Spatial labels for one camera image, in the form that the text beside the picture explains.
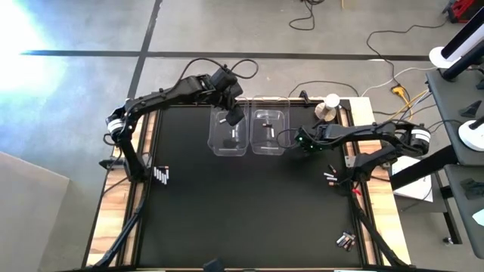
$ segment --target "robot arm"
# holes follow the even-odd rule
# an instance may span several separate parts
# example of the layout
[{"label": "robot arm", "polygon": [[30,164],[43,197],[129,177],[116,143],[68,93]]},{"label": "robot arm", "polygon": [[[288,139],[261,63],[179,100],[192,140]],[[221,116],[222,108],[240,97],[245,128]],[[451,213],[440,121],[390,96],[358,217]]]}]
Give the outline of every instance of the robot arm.
[{"label": "robot arm", "polygon": [[397,160],[400,156],[423,156],[429,151],[430,133],[424,125],[390,120],[381,124],[344,127],[318,125],[311,132],[300,128],[296,134],[298,145],[308,152],[339,147],[349,141],[382,140],[388,143],[372,154],[358,154],[349,168],[352,181],[369,181],[378,165]]},{"label": "robot arm", "polygon": [[174,104],[211,104],[227,110],[227,123],[236,125],[244,117],[242,109],[235,103],[235,98],[242,93],[237,77],[228,68],[222,67],[212,76],[186,77],[172,88],[128,99],[124,106],[115,109],[106,118],[106,124],[113,142],[124,153],[124,168],[129,180],[144,181],[148,177],[148,168],[131,144],[141,116]]}]

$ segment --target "concrete floor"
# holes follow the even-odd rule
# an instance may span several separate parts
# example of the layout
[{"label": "concrete floor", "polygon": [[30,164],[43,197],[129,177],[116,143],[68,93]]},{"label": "concrete floor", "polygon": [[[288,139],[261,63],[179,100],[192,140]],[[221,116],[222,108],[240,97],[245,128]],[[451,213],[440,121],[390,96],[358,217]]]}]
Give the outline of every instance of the concrete floor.
[{"label": "concrete floor", "polygon": [[[315,7],[316,29],[301,32],[287,23],[306,16],[299,0],[164,0],[150,51],[283,52],[318,54],[372,54],[365,44],[374,30],[405,30],[412,24],[435,26],[445,19],[446,0],[327,0]],[[105,171],[98,161],[110,148],[102,143],[104,118],[128,94],[137,57],[15,56],[22,50],[140,51],[154,0],[50,0],[8,2],[0,8],[6,39],[0,45],[0,150],[65,175],[67,189],[54,233],[40,270],[79,267],[98,206]],[[382,54],[426,55],[444,45],[462,26],[413,29],[407,35],[378,34],[371,44]],[[169,87],[188,59],[148,58],[137,95]],[[218,59],[231,64],[235,59]],[[387,63],[368,60],[257,60],[259,74],[241,80],[244,95],[287,95],[299,82],[332,80],[351,84],[361,94],[390,78]],[[396,71],[428,62],[396,61]],[[194,64],[187,74],[212,73],[211,63]],[[249,74],[247,64],[237,68]],[[426,89],[425,72],[399,77],[411,96]],[[310,95],[337,93],[353,96],[348,88],[316,84],[304,88]],[[402,102],[387,87],[368,92],[374,110],[395,111]],[[427,99],[419,107],[433,104]],[[377,116],[383,121],[385,116]],[[440,120],[434,107],[414,121]],[[448,144],[444,129],[433,135],[431,151]],[[453,212],[458,211],[453,205]],[[442,215],[401,214],[411,260],[418,267],[481,271],[467,235],[457,217],[464,244],[444,246],[448,236]]]}]

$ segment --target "white stand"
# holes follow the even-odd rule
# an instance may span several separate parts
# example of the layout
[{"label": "white stand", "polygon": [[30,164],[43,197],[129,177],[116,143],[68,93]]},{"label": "white stand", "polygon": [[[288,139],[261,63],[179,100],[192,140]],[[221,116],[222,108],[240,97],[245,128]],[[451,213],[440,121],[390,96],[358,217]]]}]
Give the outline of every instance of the white stand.
[{"label": "white stand", "polygon": [[432,64],[435,65],[436,67],[448,69],[450,66],[452,66],[452,64],[456,63],[461,58],[458,57],[456,60],[453,60],[453,61],[445,59],[442,56],[443,48],[444,48],[443,46],[439,46],[432,49],[429,53],[429,59],[432,62]]},{"label": "white stand", "polygon": [[462,142],[471,150],[484,151],[484,125],[480,125],[476,129],[470,129],[469,125],[472,125],[476,120],[465,122],[459,127],[459,137]]}]

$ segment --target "transparent plastic bin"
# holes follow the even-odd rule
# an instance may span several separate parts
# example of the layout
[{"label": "transparent plastic bin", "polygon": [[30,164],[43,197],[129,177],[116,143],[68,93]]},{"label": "transparent plastic bin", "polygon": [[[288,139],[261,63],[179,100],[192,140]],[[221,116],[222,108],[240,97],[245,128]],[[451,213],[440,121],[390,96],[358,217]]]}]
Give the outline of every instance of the transparent plastic bin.
[{"label": "transparent plastic bin", "polygon": [[290,144],[289,128],[290,102],[287,97],[257,96],[252,100],[250,119],[250,145],[259,155],[280,156]]},{"label": "transparent plastic bin", "polygon": [[228,111],[212,106],[208,146],[217,156],[243,156],[249,146],[249,101],[238,98],[245,117],[236,125],[223,122]]}]

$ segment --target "black table surface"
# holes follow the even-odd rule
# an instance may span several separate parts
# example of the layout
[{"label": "black table surface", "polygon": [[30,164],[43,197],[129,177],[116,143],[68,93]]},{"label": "black table surface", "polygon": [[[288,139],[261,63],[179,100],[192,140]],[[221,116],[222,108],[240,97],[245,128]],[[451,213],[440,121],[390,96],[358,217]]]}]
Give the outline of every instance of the black table surface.
[{"label": "black table surface", "polygon": [[[312,107],[291,107],[290,124],[313,125]],[[343,169],[343,151],[305,159],[215,156],[206,145],[209,107],[163,112],[154,165],[169,184],[152,183],[141,230],[140,267],[361,267],[355,247],[335,241],[354,233],[346,197],[327,185],[327,164]]]},{"label": "black table surface", "polygon": [[[465,71],[456,78],[455,82],[445,81],[440,76],[439,71],[427,73],[429,89],[433,93],[443,120],[455,119],[461,122],[472,120],[462,117],[458,111],[473,102],[484,100],[484,90],[476,88],[476,85],[482,79],[484,77],[478,71]],[[476,116],[483,115],[484,105],[481,105]],[[471,150],[459,138],[458,129],[460,125],[456,122],[445,122],[444,126],[459,163],[468,166],[484,166],[484,152]]]},{"label": "black table surface", "polygon": [[469,200],[465,196],[464,188],[461,186],[461,181],[468,178],[473,178],[475,181],[484,181],[484,168],[447,165],[444,167],[444,170],[474,254],[478,258],[484,258],[484,226],[477,224],[474,218],[472,218],[473,214],[484,209],[484,197]]}]

